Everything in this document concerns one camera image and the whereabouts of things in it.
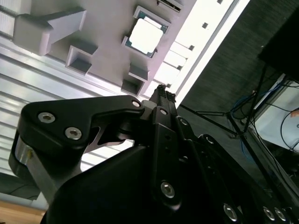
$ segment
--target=black metal bracket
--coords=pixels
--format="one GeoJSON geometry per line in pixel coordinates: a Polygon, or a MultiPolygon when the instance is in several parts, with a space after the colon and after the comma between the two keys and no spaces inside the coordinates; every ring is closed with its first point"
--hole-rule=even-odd
{"type": "MultiPolygon", "coordinates": [[[[9,162],[44,193],[50,204],[45,224],[132,217],[285,223],[293,215],[283,210],[279,194],[269,199],[215,139],[197,138],[162,85],[143,104],[119,96],[27,105],[9,162]],[[126,139],[134,146],[81,172],[83,153],[126,139]]],[[[259,163],[264,174],[266,165],[259,163]]]]}

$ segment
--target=black monitor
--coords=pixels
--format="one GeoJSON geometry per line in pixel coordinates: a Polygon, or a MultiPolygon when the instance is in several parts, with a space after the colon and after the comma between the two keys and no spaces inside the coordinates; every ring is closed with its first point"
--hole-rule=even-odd
{"type": "Polygon", "coordinates": [[[260,59],[299,82],[299,7],[274,35],[260,59]]]}

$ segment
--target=wooden surface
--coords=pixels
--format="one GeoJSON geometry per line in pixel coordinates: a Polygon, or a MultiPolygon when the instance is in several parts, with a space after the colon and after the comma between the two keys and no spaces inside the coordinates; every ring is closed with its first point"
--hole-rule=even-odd
{"type": "Polygon", "coordinates": [[[0,201],[0,224],[40,224],[45,211],[0,201]]]}

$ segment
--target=dark wall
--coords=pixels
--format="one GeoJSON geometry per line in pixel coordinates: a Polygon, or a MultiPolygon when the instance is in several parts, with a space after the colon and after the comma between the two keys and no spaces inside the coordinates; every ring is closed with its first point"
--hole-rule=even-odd
{"type": "MultiPolygon", "coordinates": [[[[241,96],[250,95],[264,66],[258,54],[297,7],[299,0],[251,0],[182,104],[195,111],[227,112],[241,96]]],[[[266,76],[273,72],[268,68],[266,76]]],[[[268,79],[262,89],[269,89],[277,76],[268,79]]],[[[190,122],[196,135],[210,134],[245,170],[262,179],[256,164],[242,153],[239,139],[231,139],[227,132],[183,108],[178,112],[190,122]]],[[[231,128],[225,118],[211,118],[231,128]]]]}
{"type": "Polygon", "coordinates": [[[258,54],[298,6],[298,0],[251,0],[183,104],[229,110],[241,95],[251,94],[263,67],[258,54]]]}

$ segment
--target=bolt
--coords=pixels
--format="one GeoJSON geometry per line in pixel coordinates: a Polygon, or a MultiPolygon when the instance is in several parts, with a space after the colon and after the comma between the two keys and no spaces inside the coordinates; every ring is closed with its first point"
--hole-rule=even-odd
{"type": "Polygon", "coordinates": [[[282,221],[285,222],[285,221],[286,221],[286,218],[285,218],[284,214],[283,214],[278,208],[274,208],[274,210],[275,210],[277,216],[278,216],[282,221]]]}
{"type": "Polygon", "coordinates": [[[175,194],[174,188],[167,182],[163,182],[161,184],[161,191],[168,198],[174,197],[174,194],[175,194]]]}
{"type": "Polygon", "coordinates": [[[82,137],[82,133],[76,127],[68,127],[65,130],[65,136],[72,140],[79,140],[82,137]]]}
{"type": "Polygon", "coordinates": [[[166,114],[167,114],[167,111],[166,111],[166,110],[164,110],[164,109],[160,109],[160,111],[161,111],[161,113],[162,113],[162,114],[164,114],[164,115],[166,115],[166,114]]]}
{"type": "Polygon", "coordinates": [[[49,124],[49,123],[52,123],[55,121],[54,115],[51,113],[48,113],[48,112],[42,112],[37,117],[41,122],[46,123],[46,124],[49,124]]]}
{"type": "Polygon", "coordinates": [[[214,142],[212,142],[211,140],[209,140],[208,137],[206,137],[206,140],[208,141],[208,143],[210,143],[210,144],[214,144],[214,142]]]}
{"type": "Polygon", "coordinates": [[[238,220],[235,210],[228,204],[223,205],[223,210],[230,220],[232,220],[233,222],[236,222],[238,220]]]}
{"type": "Polygon", "coordinates": [[[263,211],[271,221],[275,220],[273,213],[267,207],[263,207],[263,211]]]}
{"type": "Polygon", "coordinates": [[[181,119],[181,122],[182,122],[183,125],[188,125],[187,121],[183,118],[181,119]]]}
{"type": "Polygon", "coordinates": [[[137,102],[137,101],[132,101],[132,104],[134,105],[134,106],[136,106],[136,107],[140,107],[140,104],[137,102]]]}

